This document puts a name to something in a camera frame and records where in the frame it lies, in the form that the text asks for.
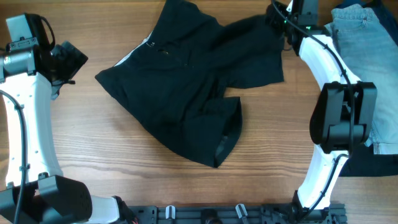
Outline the black shorts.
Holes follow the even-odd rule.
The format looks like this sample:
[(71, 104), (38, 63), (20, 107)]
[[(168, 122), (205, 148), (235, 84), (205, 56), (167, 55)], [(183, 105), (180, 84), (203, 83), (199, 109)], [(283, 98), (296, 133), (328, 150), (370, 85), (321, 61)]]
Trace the black shorts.
[(192, 2), (167, 1), (148, 38), (96, 80), (165, 147), (217, 168), (243, 126), (226, 89), (282, 82), (283, 48), (265, 14), (223, 26)]

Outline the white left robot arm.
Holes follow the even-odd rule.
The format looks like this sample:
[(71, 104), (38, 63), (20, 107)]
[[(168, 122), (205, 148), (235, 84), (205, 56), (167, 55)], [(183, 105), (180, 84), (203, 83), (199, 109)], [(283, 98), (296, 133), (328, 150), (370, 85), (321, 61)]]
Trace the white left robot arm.
[(66, 178), (53, 143), (50, 104), (74, 84), (87, 56), (56, 44), (46, 18), (24, 13), (6, 21), (11, 41), (1, 51), (1, 96), (9, 138), (1, 215), (11, 223), (135, 223), (119, 197), (96, 197)]

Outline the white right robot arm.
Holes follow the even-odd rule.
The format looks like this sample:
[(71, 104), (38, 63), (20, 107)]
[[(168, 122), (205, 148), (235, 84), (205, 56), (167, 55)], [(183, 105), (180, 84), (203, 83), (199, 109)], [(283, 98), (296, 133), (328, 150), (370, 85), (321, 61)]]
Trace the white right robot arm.
[(326, 29), (317, 27), (317, 1), (272, 2), (274, 22), (310, 68), (321, 92), (310, 119), (314, 152), (294, 194), (289, 215), (296, 222), (325, 218), (337, 178), (356, 146), (368, 139), (377, 88), (362, 82), (338, 55)]

